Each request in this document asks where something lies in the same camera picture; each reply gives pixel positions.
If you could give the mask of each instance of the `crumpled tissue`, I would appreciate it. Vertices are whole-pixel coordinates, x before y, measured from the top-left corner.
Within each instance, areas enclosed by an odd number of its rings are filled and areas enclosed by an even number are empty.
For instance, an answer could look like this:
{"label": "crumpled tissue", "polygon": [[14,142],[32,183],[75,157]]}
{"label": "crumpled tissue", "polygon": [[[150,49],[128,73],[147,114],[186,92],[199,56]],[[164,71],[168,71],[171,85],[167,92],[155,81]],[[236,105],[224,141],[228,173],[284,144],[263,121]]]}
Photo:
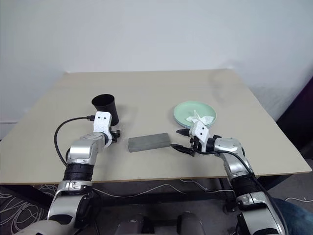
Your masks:
{"label": "crumpled tissue", "polygon": [[187,121],[195,123],[196,121],[201,121],[204,125],[208,125],[213,122],[214,117],[203,116],[200,117],[196,110],[194,110],[194,115],[186,118]]}

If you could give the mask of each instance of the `light green bowl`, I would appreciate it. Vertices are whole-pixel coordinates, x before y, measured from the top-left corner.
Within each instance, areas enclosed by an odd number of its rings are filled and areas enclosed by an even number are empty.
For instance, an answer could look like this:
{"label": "light green bowl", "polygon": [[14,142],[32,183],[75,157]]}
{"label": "light green bowl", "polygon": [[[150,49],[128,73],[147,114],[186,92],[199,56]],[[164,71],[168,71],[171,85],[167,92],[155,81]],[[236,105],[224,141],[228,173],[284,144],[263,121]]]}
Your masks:
{"label": "light green bowl", "polygon": [[213,121],[206,127],[210,127],[213,125],[216,120],[215,110],[210,105],[199,101],[186,101],[178,104],[174,108],[174,118],[179,125],[183,126],[184,128],[190,129],[192,122],[188,122],[186,118],[193,116],[194,110],[197,111],[200,117],[212,116]]}

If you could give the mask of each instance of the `beige tabletop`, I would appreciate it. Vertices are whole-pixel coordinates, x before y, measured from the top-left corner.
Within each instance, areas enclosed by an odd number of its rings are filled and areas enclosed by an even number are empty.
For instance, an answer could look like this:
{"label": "beige tabletop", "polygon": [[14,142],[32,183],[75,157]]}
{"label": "beige tabletop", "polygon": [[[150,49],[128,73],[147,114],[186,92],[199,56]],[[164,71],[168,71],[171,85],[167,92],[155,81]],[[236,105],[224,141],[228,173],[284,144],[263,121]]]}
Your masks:
{"label": "beige tabletop", "polygon": [[[118,143],[97,157],[93,180],[225,177],[223,162],[211,155],[191,157],[171,147],[130,153],[128,138],[167,132],[172,143],[189,146],[173,108],[187,100],[205,102],[216,110],[211,134],[237,138],[256,175],[295,174],[311,168],[278,128],[256,97],[231,70],[68,73],[55,84],[0,142],[0,182],[57,183],[65,167],[53,135],[69,118],[95,114],[93,97],[112,94],[121,130]],[[76,120],[59,132],[60,151],[92,132],[92,122]]]}

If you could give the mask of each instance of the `gray rectangular sponge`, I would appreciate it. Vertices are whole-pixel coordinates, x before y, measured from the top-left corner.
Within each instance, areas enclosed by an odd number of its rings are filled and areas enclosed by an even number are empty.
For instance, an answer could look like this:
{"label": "gray rectangular sponge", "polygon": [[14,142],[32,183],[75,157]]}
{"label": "gray rectangular sponge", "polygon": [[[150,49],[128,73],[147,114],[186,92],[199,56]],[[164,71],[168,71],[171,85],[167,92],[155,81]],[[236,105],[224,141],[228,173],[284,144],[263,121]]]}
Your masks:
{"label": "gray rectangular sponge", "polygon": [[133,137],[128,139],[128,150],[131,153],[169,146],[171,146],[171,142],[168,133]]}

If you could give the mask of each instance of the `white wall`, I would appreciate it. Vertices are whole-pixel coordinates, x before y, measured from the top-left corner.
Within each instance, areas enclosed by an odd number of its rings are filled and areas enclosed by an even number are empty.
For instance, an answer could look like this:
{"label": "white wall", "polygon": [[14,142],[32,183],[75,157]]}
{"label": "white wall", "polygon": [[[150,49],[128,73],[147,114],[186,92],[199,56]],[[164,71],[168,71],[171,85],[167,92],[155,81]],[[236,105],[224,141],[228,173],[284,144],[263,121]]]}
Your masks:
{"label": "white wall", "polygon": [[65,71],[233,68],[274,119],[313,75],[311,0],[0,3],[2,122]]}

